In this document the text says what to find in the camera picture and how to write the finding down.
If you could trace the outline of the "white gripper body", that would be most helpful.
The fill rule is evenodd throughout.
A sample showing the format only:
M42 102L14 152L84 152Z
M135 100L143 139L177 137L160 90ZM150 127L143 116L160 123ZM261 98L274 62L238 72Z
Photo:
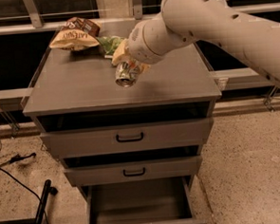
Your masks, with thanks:
M127 49L143 64L156 64L173 49L171 33L161 16L135 25L129 35Z

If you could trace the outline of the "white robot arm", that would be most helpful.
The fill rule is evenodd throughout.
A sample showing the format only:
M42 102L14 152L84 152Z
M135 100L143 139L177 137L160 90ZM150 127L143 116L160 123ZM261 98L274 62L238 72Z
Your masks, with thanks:
M169 52L209 42L280 88L280 23L228 6L225 0L162 0L160 13L132 29L112 64L153 65Z

